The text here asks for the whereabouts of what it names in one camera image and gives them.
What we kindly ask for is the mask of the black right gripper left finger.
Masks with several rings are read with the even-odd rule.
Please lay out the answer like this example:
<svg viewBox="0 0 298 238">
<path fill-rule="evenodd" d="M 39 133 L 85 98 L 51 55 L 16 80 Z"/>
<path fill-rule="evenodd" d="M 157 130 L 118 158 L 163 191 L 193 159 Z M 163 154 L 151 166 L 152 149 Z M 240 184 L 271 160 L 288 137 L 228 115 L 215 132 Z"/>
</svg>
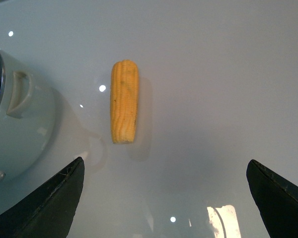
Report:
<svg viewBox="0 0 298 238">
<path fill-rule="evenodd" d="M 84 161 L 76 158 L 0 215 L 0 238 L 65 238 L 81 197 Z"/>
</svg>

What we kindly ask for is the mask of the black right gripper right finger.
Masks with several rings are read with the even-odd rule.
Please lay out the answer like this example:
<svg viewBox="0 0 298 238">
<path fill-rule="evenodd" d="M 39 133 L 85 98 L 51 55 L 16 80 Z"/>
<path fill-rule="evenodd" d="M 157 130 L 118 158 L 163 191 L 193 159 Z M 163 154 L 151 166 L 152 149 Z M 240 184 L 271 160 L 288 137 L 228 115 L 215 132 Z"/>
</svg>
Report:
<svg viewBox="0 0 298 238">
<path fill-rule="evenodd" d="M 248 163 L 251 195 L 271 238 L 298 238 L 298 186 L 256 160 Z"/>
</svg>

